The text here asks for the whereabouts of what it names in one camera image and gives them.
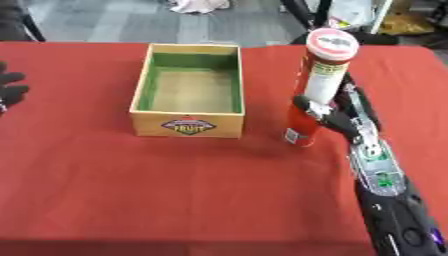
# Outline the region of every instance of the cylindrical container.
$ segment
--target cylindrical container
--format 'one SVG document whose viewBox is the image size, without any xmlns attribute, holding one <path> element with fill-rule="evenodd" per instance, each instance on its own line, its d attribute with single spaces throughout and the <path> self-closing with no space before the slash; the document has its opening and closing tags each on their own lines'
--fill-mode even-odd
<svg viewBox="0 0 448 256">
<path fill-rule="evenodd" d="M 327 105 L 337 93 L 350 60 L 358 52 L 359 43 L 344 31 L 321 28 L 308 35 L 306 46 L 307 53 L 302 59 L 294 95 L 303 94 Z M 310 146 L 318 129 L 319 125 L 313 118 L 291 105 L 286 141 L 302 147 Z"/>
</svg>

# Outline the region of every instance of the canister lid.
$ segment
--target canister lid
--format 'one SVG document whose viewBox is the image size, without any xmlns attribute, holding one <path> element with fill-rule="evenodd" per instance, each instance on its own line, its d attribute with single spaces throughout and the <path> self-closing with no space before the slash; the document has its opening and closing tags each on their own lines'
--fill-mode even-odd
<svg viewBox="0 0 448 256">
<path fill-rule="evenodd" d="M 308 50 L 318 57 L 331 61 L 350 60 L 359 49 L 359 43 L 355 37 L 333 28 L 319 28 L 311 31 L 306 45 Z"/>
</svg>

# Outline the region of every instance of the robotic hand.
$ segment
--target robotic hand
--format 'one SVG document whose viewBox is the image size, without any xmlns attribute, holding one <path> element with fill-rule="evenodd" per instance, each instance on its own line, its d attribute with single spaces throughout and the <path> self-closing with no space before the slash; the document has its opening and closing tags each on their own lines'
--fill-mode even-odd
<svg viewBox="0 0 448 256">
<path fill-rule="evenodd" d="M 6 64 L 0 62 L 0 115 L 8 108 L 23 100 L 23 95 L 29 88 L 25 85 L 11 86 L 10 83 L 19 82 L 25 79 L 25 75 L 17 72 L 6 72 Z"/>
<path fill-rule="evenodd" d="M 355 193 L 377 255 L 448 255 L 423 199 L 380 137 L 381 125 L 365 93 L 349 75 L 334 101 L 337 109 L 294 97 L 297 108 L 347 139 Z"/>
</svg>

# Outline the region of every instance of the wooden box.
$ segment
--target wooden box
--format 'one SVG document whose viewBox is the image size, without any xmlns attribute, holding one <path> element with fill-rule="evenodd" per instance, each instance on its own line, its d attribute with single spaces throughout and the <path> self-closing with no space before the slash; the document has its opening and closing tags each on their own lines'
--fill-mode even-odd
<svg viewBox="0 0 448 256">
<path fill-rule="evenodd" d="M 153 44 L 130 107 L 136 134 L 239 138 L 242 81 L 238 46 Z"/>
</svg>

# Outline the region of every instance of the gray floor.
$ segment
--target gray floor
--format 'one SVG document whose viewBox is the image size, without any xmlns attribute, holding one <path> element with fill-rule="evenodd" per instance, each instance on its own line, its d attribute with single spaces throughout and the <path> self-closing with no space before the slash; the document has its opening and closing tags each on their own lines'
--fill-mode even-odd
<svg viewBox="0 0 448 256">
<path fill-rule="evenodd" d="M 277 0 L 233 1 L 205 15 L 169 11 L 164 0 L 27 0 L 49 41 L 287 44 L 304 29 Z"/>
</svg>

